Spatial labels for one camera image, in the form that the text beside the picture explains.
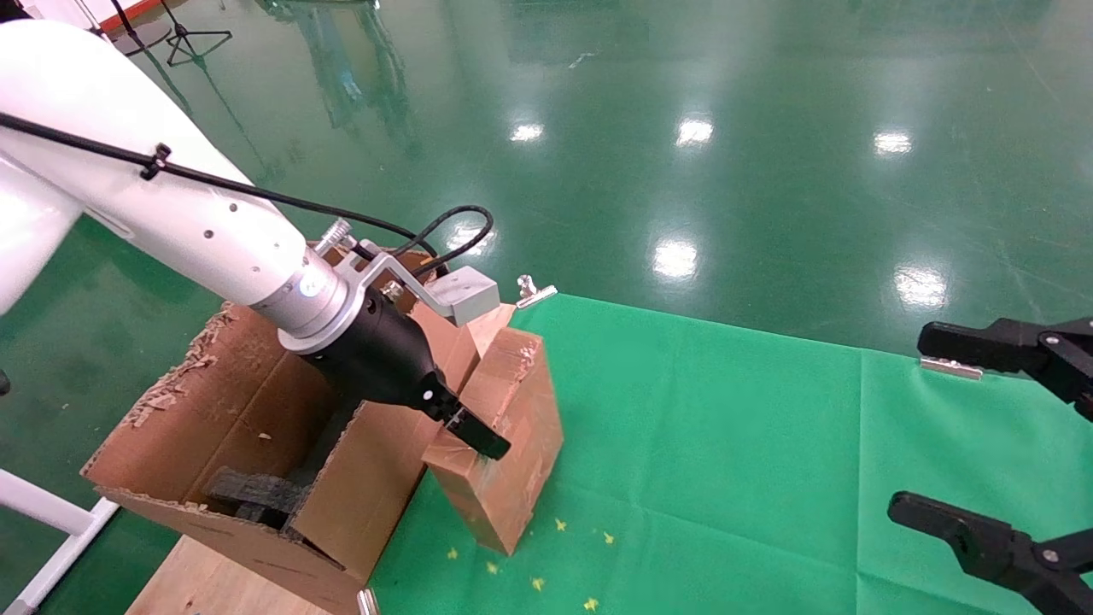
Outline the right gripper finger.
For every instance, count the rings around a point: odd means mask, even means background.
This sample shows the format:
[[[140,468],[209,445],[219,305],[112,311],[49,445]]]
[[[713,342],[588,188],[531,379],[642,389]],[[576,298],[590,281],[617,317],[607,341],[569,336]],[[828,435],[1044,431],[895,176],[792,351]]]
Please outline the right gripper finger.
[[[891,496],[894,523],[947,542],[961,571],[1015,592],[1042,614],[1090,614],[1092,530],[1036,542],[1014,527],[924,495]]]
[[[940,360],[995,372],[1024,372],[1081,417],[1092,419],[1092,319],[1039,326],[997,319],[982,330],[930,322],[918,350]]]

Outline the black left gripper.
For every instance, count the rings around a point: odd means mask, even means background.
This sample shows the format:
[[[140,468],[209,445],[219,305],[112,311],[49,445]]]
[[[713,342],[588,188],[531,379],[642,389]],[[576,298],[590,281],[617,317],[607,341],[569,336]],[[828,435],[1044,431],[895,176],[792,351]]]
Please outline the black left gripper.
[[[502,460],[512,443],[458,400],[435,362],[423,328],[377,289],[324,348],[299,353],[341,393],[359,401],[418,409],[480,456]]]

